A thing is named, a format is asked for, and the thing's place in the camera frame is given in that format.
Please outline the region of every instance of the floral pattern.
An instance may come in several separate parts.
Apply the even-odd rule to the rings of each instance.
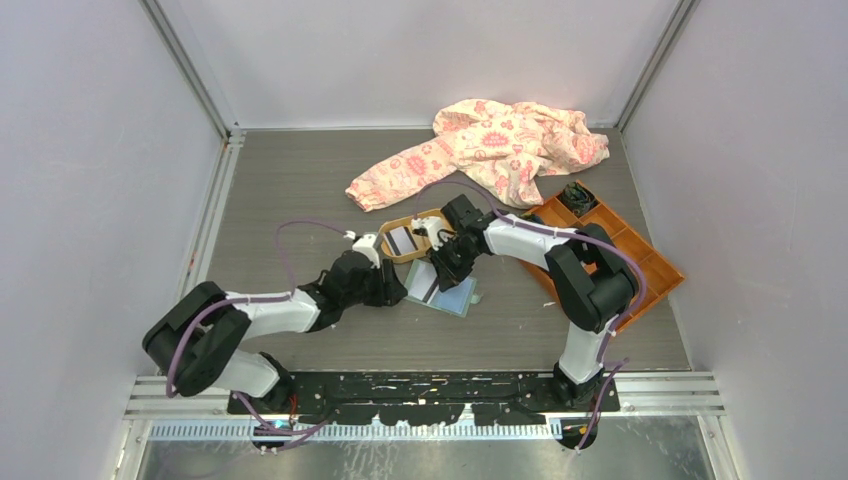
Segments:
[[[464,100],[436,114],[436,138],[373,166],[345,193],[371,211],[460,170],[507,205],[538,205],[536,175],[567,175],[609,157],[607,138],[585,121],[582,112],[534,102]]]

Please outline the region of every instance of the robotic arm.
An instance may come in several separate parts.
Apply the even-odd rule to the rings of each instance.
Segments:
[[[611,325],[637,291],[637,282],[624,261],[597,246],[560,238],[547,230],[539,233],[518,228],[510,223],[517,220],[511,215],[505,216],[506,220],[495,212],[484,215],[465,195],[441,212],[447,224],[438,217],[413,223],[415,233],[430,239],[432,248],[427,256],[435,266],[440,290],[465,279],[482,254],[512,256],[549,273],[572,322],[565,350],[554,366],[554,394],[569,406],[585,403],[602,380],[599,352]],[[449,239],[444,238],[445,230],[453,232]],[[612,244],[597,225],[578,233]],[[346,308],[360,303],[396,305],[407,291],[392,262],[380,259],[379,242],[376,234],[354,238],[351,249],[329,270],[290,295],[245,295],[224,292],[213,282],[201,283],[147,333],[143,348],[165,371],[176,358],[176,393],[192,396],[219,387],[244,392],[267,410],[283,411],[294,389],[292,377],[270,355],[241,351],[239,344],[271,333],[322,330],[338,322]],[[587,273],[584,265],[594,265],[594,272]],[[202,319],[201,312],[207,314]],[[186,335],[190,335],[188,341],[180,349]]]

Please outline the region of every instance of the white wall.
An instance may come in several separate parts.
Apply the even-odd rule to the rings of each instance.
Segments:
[[[754,479],[845,478],[848,4],[701,2],[626,141]]]
[[[162,3],[240,125],[278,128],[430,125],[469,97],[612,125],[677,1]]]
[[[105,478],[220,148],[137,2],[0,15],[0,478]]]

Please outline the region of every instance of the table surface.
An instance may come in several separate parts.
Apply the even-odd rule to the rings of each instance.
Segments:
[[[646,239],[645,219],[615,130],[610,158],[571,176],[543,177],[543,196],[580,179]],[[274,231],[287,220],[312,217],[356,232],[376,231],[388,220],[412,214],[413,200],[365,213],[344,190],[373,164],[432,138],[429,130],[249,132],[236,165],[208,278],[225,290],[261,293],[289,289],[274,247]],[[452,178],[466,178],[455,173]],[[439,208],[460,193],[487,204],[467,189],[429,190],[421,209]],[[312,226],[283,231],[298,283],[316,279],[349,243]],[[401,282],[411,264],[397,265]],[[410,301],[392,308],[355,306],[335,328],[282,333],[245,342],[289,370],[548,370],[565,346],[568,319],[530,274],[512,258],[481,257],[472,273],[482,296],[465,318]],[[630,357],[627,369],[688,369],[680,334],[663,300],[611,344],[608,360]]]

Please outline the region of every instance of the orange wooden tray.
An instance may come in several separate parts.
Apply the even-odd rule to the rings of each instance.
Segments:
[[[589,190],[582,182],[578,181],[577,183]],[[641,235],[636,233],[633,227],[609,208],[603,199],[596,196],[598,205],[586,215],[578,218],[559,201],[557,195],[547,199],[544,204],[531,208],[527,213],[536,214],[546,225],[552,227],[580,228],[589,223],[600,225],[607,231],[615,246],[630,256],[645,273],[645,278],[648,279],[648,293],[645,300],[638,310],[622,321],[617,331],[622,331],[630,323],[641,317],[683,282],[683,274],[668,259],[656,251],[650,243],[645,241]],[[521,262],[521,264],[542,284],[548,294],[559,302],[554,282],[547,272],[531,263]]]

